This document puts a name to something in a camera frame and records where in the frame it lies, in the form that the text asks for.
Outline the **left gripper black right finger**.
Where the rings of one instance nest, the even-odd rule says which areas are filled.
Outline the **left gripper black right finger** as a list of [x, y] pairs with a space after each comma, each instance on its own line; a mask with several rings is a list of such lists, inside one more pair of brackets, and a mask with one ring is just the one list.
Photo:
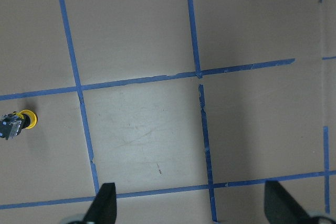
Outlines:
[[280, 182], [268, 180], [264, 190], [264, 213], [269, 223], [310, 223], [311, 217]]

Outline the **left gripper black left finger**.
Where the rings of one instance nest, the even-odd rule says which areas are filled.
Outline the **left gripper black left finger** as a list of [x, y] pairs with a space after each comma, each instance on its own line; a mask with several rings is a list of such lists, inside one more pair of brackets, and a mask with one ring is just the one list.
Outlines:
[[83, 223], [113, 224], [117, 218], [115, 183], [104, 183], [86, 212]]

